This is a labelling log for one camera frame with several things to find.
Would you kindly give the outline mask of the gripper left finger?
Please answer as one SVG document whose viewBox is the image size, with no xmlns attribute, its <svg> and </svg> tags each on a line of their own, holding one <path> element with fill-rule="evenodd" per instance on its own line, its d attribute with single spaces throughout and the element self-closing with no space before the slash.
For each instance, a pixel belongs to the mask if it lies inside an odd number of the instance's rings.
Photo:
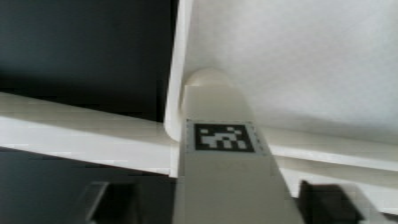
<svg viewBox="0 0 398 224">
<path fill-rule="evenodd" d="M 73 224 L 142 224 L 135 183 L 89 184 L 73 210 Z"/>
</svg>

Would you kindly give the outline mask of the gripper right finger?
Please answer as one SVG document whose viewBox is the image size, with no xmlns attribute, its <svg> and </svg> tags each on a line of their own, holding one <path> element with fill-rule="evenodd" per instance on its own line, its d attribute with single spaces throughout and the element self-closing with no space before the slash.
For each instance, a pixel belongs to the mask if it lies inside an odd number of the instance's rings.
<svg viewBox="0 0 398 224">
<path fill-rule="evenodd" d="M 380 213 L 354 185 L 302 181 L 297 207 L 306 224 L 380 224 Z"/>
</svg>

